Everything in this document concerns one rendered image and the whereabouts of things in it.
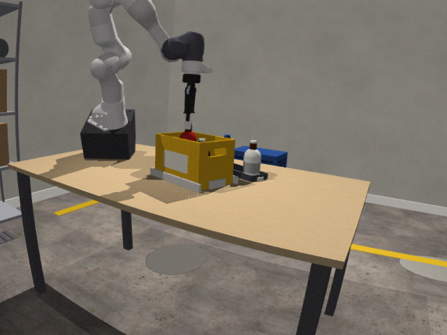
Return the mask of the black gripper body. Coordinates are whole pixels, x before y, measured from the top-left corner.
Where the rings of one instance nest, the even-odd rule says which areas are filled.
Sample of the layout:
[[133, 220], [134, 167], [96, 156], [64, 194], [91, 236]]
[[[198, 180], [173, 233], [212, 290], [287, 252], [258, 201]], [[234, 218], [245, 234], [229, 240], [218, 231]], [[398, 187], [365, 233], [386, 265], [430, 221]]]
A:
[[200, 75], [195, 74], [183, 74], [183, 82], [187, 82], [186, 89], [190, 86], [191, 95], [193, 93], [193, 87], [195, 87], [195, 83], [200, 83]]

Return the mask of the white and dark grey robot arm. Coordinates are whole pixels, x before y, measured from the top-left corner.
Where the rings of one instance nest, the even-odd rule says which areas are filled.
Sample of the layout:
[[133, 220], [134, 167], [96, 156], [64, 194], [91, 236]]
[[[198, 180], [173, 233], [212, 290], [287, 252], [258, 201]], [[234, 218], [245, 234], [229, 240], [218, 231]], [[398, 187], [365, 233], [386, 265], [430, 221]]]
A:
[[[90, 71], [100, 81], [102, 98], [89, 117], [88, 123], [102, 131], [123, 128], [128, 123], [125, 111], [124, 85], [117, 72], [132, 59], [131, 52], [122, 45], [112, 18], [112, 9], [120, 5], [143, 26], [160, 48], [167, 62], [182, 59], [184, 74], [212, 73], [212, 68], [203, 64], [205, 42], [203, 35], [195, 31], [170, 38], [160, 25], [152, 0], [89, 0], [89, 23], [94, 42], [105, 54], [92, 61]], [[111, 8], [110, 8], [111, 7]], [[178, 60], [177, 60], [178, 59]]]

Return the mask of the red bottle with pale label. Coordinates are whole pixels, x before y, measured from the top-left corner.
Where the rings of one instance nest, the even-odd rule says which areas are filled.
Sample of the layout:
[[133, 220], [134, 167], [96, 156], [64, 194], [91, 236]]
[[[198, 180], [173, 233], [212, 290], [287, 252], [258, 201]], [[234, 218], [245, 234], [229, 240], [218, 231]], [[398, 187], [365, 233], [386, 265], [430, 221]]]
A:
[[191, 124], [191, 130], [185, 129], [185, 131], [180, 135], [179, 138], [196, 142], [196, 135], [192, 132], [192, 124]]

